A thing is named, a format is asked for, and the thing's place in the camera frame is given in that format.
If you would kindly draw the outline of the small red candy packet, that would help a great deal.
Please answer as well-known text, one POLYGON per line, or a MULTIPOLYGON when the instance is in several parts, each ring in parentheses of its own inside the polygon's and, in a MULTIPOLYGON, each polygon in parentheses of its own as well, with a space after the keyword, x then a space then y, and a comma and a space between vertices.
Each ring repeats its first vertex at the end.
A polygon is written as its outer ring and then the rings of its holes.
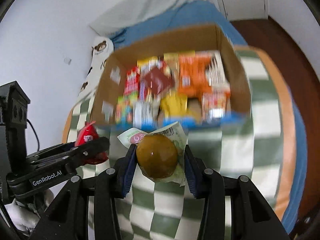
POLYGON ((110 141, 100 137, 95 129, 95 121, 86 123, 78 133, 74 146, 81 150, 81 165, 97 165, 108 159, 110 141))

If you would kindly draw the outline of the braised egg packet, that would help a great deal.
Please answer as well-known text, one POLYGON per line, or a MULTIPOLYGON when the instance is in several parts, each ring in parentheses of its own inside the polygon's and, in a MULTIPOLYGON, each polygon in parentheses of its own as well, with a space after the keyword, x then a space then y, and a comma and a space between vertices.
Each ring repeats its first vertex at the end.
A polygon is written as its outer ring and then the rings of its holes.
POLYGON ((145 177, 155 183, 185 185, 187 136, 178 121, 151 133, 131 128, 121 133, 118 140, 126 148, 137 146, 137 163, 145 177))

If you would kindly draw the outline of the colourful candy bag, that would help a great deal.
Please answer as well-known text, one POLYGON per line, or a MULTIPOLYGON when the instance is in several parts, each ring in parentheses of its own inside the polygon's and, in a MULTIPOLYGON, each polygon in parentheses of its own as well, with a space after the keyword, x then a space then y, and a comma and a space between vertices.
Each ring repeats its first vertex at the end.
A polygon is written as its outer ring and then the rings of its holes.
POLYGON ((133 107, 127 97, 120 96, 116 105, 114 120, 116 124, 131 124, 133 120, 133 107))

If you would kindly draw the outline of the yellow snack packet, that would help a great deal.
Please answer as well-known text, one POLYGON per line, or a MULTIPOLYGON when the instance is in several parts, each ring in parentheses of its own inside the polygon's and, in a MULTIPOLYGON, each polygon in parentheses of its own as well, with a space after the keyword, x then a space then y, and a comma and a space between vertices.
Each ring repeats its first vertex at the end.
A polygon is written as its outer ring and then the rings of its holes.
POLYGON ((188 110, 188 97, 185 94, 169 93, 161 99, 161 110, 165 118, 185 116, 188 110))

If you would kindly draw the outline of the orange snack packet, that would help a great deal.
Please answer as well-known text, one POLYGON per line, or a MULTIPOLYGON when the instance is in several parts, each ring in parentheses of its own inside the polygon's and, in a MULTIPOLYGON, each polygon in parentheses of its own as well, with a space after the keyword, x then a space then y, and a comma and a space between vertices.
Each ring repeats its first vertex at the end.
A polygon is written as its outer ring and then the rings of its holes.
POLYGON ((210 63, 208 54, 180 55, 178 92, 189 98, 200 98, 203 93, 211 93, 212 87, 205 74, 210 63))

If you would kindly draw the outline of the black white snack packet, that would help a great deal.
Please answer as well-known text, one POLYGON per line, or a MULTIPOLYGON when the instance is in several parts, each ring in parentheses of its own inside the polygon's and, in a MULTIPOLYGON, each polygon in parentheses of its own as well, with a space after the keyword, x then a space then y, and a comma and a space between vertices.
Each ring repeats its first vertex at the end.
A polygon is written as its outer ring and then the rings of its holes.
POLYGON ((208 81, 208 85, 214 88, 227 89, 229 82, 225 76, 225 70, 221 54, 218 50, 208 51, 210 62, 205 68, 205 76, 208 81))

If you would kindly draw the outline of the dark red snack packet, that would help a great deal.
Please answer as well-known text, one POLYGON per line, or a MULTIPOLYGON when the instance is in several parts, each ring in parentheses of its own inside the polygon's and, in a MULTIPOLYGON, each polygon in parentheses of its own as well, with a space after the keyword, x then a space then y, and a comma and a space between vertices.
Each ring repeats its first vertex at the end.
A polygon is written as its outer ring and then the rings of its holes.
POLYGON ((174 80, 166 76, 158 67, 153 67, 143 77, 142 81, 153 95, 161 95, 174 86, 174 80))

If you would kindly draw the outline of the yellow clear biscuit bag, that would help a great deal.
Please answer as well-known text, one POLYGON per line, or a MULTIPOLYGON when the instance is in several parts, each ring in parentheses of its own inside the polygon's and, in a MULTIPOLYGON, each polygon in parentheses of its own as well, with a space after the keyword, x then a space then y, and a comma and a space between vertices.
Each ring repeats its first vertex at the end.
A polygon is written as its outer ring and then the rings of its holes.
POLYGON ((173 77, 178 80, 180 74, 179 53, 165 53, 163 59, 170 68, 173 77))

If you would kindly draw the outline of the orange panda crisps bag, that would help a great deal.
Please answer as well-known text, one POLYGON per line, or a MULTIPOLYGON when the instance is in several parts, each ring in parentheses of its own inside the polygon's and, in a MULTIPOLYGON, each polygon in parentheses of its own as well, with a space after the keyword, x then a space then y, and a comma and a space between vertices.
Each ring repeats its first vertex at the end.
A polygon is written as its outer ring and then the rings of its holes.
POLYGON ((211 123, 225 116, 231 90, 229 85, 214 86, 201 97, 202 120, 211 123))

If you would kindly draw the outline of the red white stick snack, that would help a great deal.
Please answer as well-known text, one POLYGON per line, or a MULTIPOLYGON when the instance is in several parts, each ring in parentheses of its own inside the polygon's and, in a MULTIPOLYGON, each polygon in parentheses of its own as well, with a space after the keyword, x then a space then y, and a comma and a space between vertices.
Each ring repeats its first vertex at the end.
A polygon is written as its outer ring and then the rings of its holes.
POLYGON ((140 87, 140 68, 134 66, 126 73, 126 82, 124 87, 124 96, 138 94, 140 87))

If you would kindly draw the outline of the large noodle snack bag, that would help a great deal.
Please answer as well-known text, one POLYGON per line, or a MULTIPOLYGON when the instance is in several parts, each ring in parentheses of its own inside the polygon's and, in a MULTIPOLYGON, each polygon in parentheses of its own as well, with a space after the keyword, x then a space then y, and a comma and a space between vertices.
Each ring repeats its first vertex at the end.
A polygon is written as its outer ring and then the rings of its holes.
POLYGON ((137 61, 140 70, 140 101, 151 102, 153 99, 159 98, 162 88, 159 78, 162 65, 161 60, 155 56, 137 61))

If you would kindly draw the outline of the cardboard milk box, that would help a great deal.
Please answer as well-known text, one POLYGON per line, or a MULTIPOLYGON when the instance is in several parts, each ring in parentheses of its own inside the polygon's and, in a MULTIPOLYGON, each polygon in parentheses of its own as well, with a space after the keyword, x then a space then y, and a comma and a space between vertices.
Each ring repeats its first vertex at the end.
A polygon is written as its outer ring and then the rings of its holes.
POLYGON ((90 120, 152 129, 237 123, 251 112, 244 68, 215 24, 166 31, 104 61, 90 120))

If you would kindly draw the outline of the bear pattern white pillow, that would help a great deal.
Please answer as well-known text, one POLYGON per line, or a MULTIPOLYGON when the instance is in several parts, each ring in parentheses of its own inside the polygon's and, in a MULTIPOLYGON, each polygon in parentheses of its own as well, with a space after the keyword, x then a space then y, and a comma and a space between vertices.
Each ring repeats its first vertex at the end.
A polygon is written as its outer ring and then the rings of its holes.
POLYGON ((113 42, 106 37, 96 36, 92 46, 92 62, 87 77, 82 84, 77 100, 80 101, 96 89, 104 71, 104 63, 113 53, 113 42))

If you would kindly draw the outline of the blue bed sheet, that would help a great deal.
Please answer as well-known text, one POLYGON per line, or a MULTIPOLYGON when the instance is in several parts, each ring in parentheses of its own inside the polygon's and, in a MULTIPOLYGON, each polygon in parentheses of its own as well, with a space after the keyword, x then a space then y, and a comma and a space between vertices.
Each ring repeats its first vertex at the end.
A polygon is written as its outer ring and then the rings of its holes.
POLYGON ((292 231, 303 195, 306 132, 274 62, 251 50, 215 5, 198 0, 111 36, 106 69, 125 74, 137 61, 178 54, 178 92, 189 114, 165 97, 159 127, 179 122, 192 154, 223 176, 246 175, 283 227, 292 231))

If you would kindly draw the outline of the grey white pillow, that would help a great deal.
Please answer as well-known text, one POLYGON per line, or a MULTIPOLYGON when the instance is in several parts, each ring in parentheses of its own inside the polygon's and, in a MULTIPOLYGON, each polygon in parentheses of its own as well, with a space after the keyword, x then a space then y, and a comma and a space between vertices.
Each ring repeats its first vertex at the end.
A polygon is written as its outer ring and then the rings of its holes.
POLYGON ((100 36, 110 37, 121 29, 193 1, 196 0, 122 0, 103 12, 89 26, 100 36))

